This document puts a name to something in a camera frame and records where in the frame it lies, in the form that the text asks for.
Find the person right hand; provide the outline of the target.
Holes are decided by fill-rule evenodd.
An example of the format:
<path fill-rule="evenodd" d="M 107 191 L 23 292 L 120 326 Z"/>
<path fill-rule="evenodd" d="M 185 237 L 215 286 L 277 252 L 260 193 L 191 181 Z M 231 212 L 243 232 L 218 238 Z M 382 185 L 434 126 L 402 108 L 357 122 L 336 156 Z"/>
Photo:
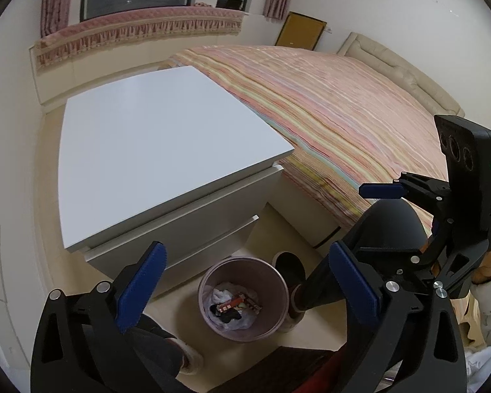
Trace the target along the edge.
<path fill-rule="evenodd" d="M 480 266 L 472 275 L 472 282 L 475 285 L 485 284 L 491 281 L 491 251 L 484 255 Z"/>

